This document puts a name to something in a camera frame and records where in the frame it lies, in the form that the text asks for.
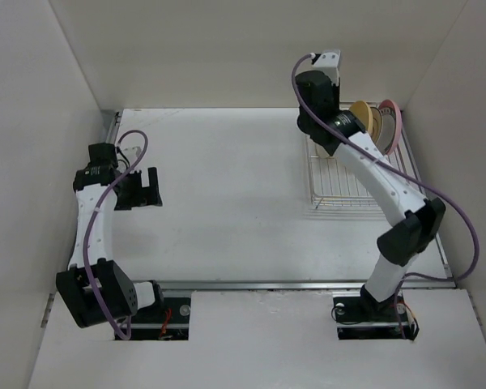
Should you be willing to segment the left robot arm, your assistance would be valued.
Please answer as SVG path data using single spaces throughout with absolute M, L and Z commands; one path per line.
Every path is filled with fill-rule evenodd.
M 87 166 L 75 174 L 73 190 L 78 204 L 75 246 L 68 267 L 56 275 L 57 291 L 76 324 L 105 323 L 94 290 L 116 322 L 137 313 L 147 321 L 160 319 L 165 310 L 161 287 L 154 280 L 135 282 L 113 257 L 113 216 L 135 207 L 160 207 L 157 170 L 135 166 L 141 147 L 120 149 L 111 143 L 89 146 Z

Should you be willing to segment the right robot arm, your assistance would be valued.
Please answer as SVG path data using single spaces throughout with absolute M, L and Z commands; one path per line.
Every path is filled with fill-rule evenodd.
M 379 318 L 394 308 L 397 288 L 434 240 L 445 215 L 440 199 L 427 199 L 378 151 L 360 114 L 341 110 L 337 87 L 321 71 L 292 77 L 299 101 L 297 125 L 360 181 L 383 211 L 390 229 L 377 239 L 380 256 L 360 291 L 360 312 Z

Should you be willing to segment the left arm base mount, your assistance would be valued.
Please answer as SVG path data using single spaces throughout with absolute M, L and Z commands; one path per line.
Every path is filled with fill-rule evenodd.
M 190 314 L 190 297 L 166 297 L 163 306 L 142 308 L 131 319 L 130 340 L 188 340 Z

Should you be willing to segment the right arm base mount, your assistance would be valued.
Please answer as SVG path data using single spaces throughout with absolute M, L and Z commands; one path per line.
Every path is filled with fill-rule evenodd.
M 402 295 L 390 299 L 378 310 L 360 296 L 333 297 L 331 317 L 339 340 L 410 340 L 420 333 L 420 325 Z

